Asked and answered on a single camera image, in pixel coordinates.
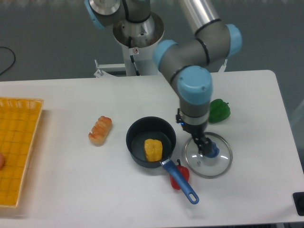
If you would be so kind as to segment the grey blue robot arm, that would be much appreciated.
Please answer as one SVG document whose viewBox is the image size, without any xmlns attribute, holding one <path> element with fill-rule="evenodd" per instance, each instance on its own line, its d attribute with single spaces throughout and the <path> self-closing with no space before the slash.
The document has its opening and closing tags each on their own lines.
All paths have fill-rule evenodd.
<svg viewBox="0 0 304 228">
<path fill-rule="evenodd" d="M 181 0 L 180 6 L 195 37 L 184 45 L 163 39 L 163 21 L 148 0 L 85 1 L 97 28 L 113 27 L 126 74 L 162 74 L 180 99 L 177 122 L 191 134 L 200 154 L 211 155 L 214 147 L 204 131 L 213 87 L 206 66 L 237 53 L 242 36 L 235 25 L 221 21 L 209 0 Z"/>
</svg>

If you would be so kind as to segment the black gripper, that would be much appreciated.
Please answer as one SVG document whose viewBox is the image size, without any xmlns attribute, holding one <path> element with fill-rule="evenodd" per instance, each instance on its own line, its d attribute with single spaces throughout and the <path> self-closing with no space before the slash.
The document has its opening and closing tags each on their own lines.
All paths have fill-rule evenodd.
<svg viewBox="0 0 304 228">
<path fill-rule="evenodd" d="M 212 153 L 212 141 L 210 139 L 205 139 L 205 129 L 207 127 L 207 122 L 198 125 L 191 125 L 188 123 L 183 123 L 182 128 L 184 131 L 191 134 L 193 141 L 197 145 L 198 153 L 204 156 L 210 155 Z"/>
</svg>

